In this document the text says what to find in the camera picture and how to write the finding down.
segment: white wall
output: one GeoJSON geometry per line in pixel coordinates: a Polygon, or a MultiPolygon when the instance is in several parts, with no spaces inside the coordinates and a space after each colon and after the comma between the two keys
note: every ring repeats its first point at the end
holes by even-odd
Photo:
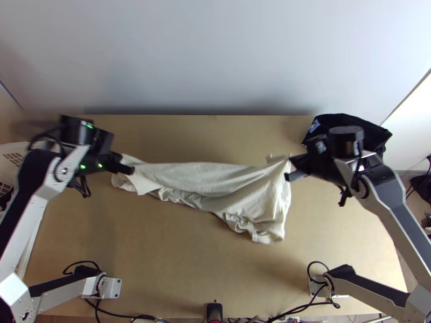
{"type": "Polygon", "coordinates": [[[430,0],[4,0],[0,79],[26,109],[380,123],[431,67],[430,17],[430,0]]]}
{"type": "Polygon", "coordinates": [[[431,153],[431,74],[382,124],[393,133],[385,163],[395,170],[427,171],[431,153]]]}

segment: black fabric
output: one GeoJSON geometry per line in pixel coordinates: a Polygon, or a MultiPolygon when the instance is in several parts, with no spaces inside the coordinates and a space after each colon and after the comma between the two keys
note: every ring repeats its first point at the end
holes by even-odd
{"type": "Polygon", "coordinates": [[[364,149],[374,151],[380,157],[383,157],[386,150],[385,144],[392,136],[392,133],[374,123],[344,113],[316,116],[302,144],[317,135],[326,135],[331,128],[346,125],[358,125],[364,128],[364,149]]]}
{"type": "Polygon", "coordinates": [[[431,175],[421,175],[410,179],[412,188],[424,201],[431,204],[431,175]]]}

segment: wooden table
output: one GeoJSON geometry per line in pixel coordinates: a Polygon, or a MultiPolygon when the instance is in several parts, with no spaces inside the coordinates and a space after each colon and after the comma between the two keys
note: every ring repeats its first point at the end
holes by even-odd
{"type": "MultiPolygon", "coordinates": [[[[265,156],[304,152],[312,117],[92,116],[115,134],[113,150],[151,163],[219,162],[261,165],[265,156]]],[[[93,196],[68,189],[50,202],[25,282],[61,276],[68,264],[91,259],[123,279],[121,296],[101,307],[164,318],[203,317],[217,300],[225,317],[268,317],[308,303],[307,264],[353,265],[357,273],[404,290],[395,247],[379,219],[354,199],[337,205],[339,189],[306,178],[292,184],[286,239],[250,241],[216,216],[114,188],[110,174],[88,179],[93,196]]],[[[305,315],[375,313],[352,298],[340,310],[309,308],[305,315]]],[[[77,298],[47,314],[93,316],[77,298]]]]}

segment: metal bracket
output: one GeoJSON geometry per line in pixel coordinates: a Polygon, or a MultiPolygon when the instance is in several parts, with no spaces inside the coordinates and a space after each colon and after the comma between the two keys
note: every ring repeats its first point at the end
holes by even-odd
{"type": "Polygon", "coordinates": [[[103,276],[87,278],[86,286],[81,295],[82,298],[91,299],[115,299],[120,297],[122,280],[119,278],[110,278],[103,276]]]}
{"type": "MultiPolygon", "coordinates": [[[[318,281],[318,282],[323,282],[325,281],[325,278],[323,276],[316,276],[316,277],[312,277],[314,280],[318,281]]],[[[308,279],[308,286],[310,287],[310,296],[314,296],[317,291],[319,290],[319,288],[322,287],[322,285],[320,284],[316,284],[315,282],[311,281],[310,279],[308,279]]],[[[324,298],[347,298],[349,297],[349,295],[337,295],[334,293],[330,293],[328,288],[323,288],[319,294],[317,294],[317,297],[324,297],[324,298]]]]}

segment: cloth fold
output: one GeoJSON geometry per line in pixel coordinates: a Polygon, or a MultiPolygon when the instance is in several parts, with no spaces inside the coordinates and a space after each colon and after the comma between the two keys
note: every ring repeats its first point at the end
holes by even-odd
{"type": "Polygon", "coordinates": [[[284,239],[291,201],[287,156],[267,157],[262,166],[221,163],[150,164],[123,154],[133,175],[113,174],[112,184],[138,195],[181,203],[212,212],[252,241],[270,244],[284,239]]]}

